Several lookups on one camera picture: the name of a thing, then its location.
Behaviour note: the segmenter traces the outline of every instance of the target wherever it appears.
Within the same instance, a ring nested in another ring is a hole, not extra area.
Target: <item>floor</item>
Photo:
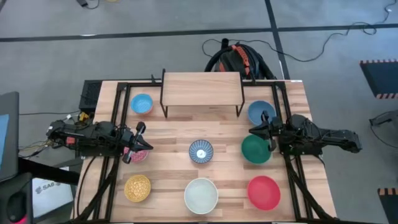
[[[21,113],[75,111],[83,80],[160,77],[163,68],[202,71],[209,58],[201,45],[210,38],[265,40],[274,48],[308,59],[321,51],[331,33],[344,32],[331,29],[345,29],[358,21],[381,21],[383,7],[390,2],[99,0],[97,9],[88,10],[74,0],[8,0],[0,12],[0,94],[18,91]],[[89,4],[95,6],[96,0]],[[373,97],[358,65],[360,60],[397,58],[398,5],[390,10],[386,22],[392,24],[390,28],[380,26],[376,35],[356,29],[347,37],[334,36],[325,53],[312,62],[283,57],[262,43],[250,44],[278,78],[303,80],[315,123],[350,129],[361,137],[359,154],[335,147],[324,150],[330,189],[343,220],[387,223],[376,190],[398,186],[398,149],[379,142],[368,122],[398,106],[395,101]],[[216,42],[205,45],[208,54],[219,48]],[[45,139],[50,122],[62,118],[21,116],[20,145]],[[392,126],[376,131],[398,145]],[[66,149],[49,149],[33,160],[55,165],[73,158],[74,153]],[[55,219],[67,219],[68,209]]]

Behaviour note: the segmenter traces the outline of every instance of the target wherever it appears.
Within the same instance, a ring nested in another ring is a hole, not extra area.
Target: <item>blue and white bowl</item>
[[[213,146],[206,140],[196,140],[189,147],[189,156],[194,162],[204,164],[213,157]]]

